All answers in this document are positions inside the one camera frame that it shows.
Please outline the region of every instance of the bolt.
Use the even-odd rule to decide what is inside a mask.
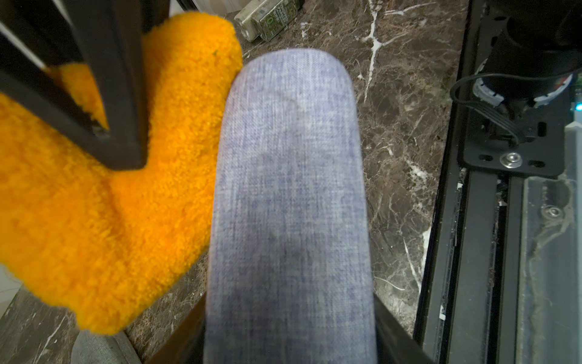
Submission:
[[[519,155],[519,153],[514,152],[514,151],[511,151],[509,153],[505,153],[504,155],[501,156],[499,161],[501,162],[501,164],[503,164],[507,168],[517,168],[517,167],[521,166],[521,164],[523,162],[521,160],[521,156]]]
[[[505,158],[510,161],[511,163],[515,163],[515,162],[519,162],[521,160],[521,156],[517,153],[515,153],[514,151],[511,153],[508,153]]]
[[[542,215],[549,219],[562,217],[562,210],[554,205],[547,205],[542,207]]]

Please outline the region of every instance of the dark brown marble surface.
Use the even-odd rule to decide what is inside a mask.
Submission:
[[[347,68],[360,117],[374,289],[410,333],[466,12],[467,0],[306,0],[270,43],[240,37],[245,63],[269,51],[309,47]],[[204,255],[126,328],[142,360],[196,304],[206,266]],[[0,319],[0,363],[69,363],[77,333],[72,313],[21,289]]]

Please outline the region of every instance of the orange fuzzy cloth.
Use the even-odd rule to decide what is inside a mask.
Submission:
[[[115,334],[207,248],[222,113],[242,67],[232,25],[186,13],[143,38],[147,166],[112,172],[0,94],[0,261],[81,328]],[[86,65],[49,71],[106,124]]]

